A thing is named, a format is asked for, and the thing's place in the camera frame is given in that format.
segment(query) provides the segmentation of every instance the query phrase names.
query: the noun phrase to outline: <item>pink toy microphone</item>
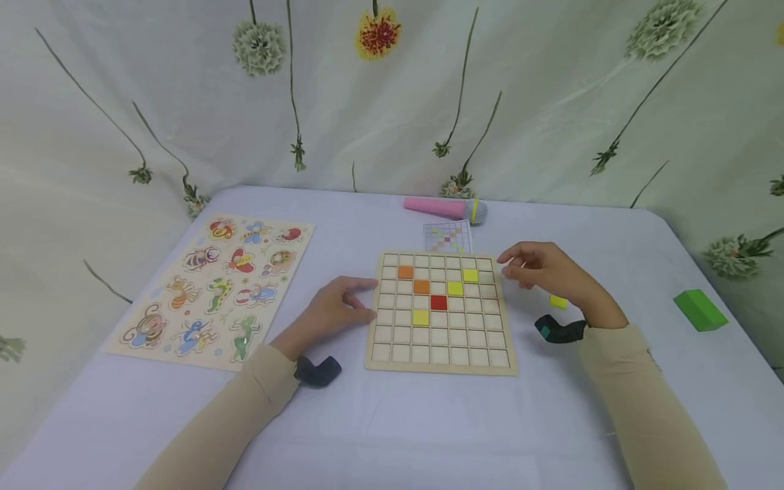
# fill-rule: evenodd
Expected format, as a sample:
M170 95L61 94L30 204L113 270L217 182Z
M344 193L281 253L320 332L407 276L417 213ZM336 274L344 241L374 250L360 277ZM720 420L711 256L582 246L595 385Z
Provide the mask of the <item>pink toy microphone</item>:
M452 220L468 220L471 224L482 223L488 215L488 205L477 199L405 198L403 207Z

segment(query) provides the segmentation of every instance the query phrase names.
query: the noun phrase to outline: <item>green block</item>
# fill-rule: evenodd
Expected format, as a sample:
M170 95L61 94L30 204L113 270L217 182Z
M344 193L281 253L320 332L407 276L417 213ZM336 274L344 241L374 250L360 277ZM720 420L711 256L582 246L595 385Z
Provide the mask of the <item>green block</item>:
M674 301L699 332L716 330L728 323L727 318L701 289L683 291Z

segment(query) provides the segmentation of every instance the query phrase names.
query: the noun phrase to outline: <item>yellow tile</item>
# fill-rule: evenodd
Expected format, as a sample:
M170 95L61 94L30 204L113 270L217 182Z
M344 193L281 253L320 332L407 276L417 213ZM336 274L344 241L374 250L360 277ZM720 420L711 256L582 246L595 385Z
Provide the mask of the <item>yellow tile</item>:
M553 305L554 307L559 307L562 310L566 310L566 305L568 305L569 302L566 299L559 298L558 296L555 296L554 294L551 294L550 295L550 304Z
M430 324L430 312L428 310L414 310L414 325L428 326Z
M462 296L463 295L463 283L462 282L448 282L446 283L446 291L450 296Z
M463 280L465 282L479 282L479 271L476 269L463 269Z

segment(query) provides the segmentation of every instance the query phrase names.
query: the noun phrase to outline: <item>sleeve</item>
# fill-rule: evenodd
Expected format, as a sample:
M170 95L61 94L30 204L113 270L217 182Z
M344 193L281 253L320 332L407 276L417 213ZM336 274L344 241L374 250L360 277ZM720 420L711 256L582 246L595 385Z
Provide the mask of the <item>sleeve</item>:
M296 364L277 349L259 346L169 443L136 488L223 488L248 443L294 395L299 386L295 370Z
M636 325L587 328L579 355L615 424L635 488L726 488Z

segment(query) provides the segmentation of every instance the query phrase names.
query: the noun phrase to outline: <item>wooden puzzle board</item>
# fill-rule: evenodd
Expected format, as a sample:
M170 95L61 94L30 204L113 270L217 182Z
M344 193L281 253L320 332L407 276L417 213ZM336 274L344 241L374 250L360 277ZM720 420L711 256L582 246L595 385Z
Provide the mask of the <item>wooden puzzle board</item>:
M382 252L365 367L517 376L494 263L479 255Z
M105 351L239 371L264 341L314 226L211 217Z

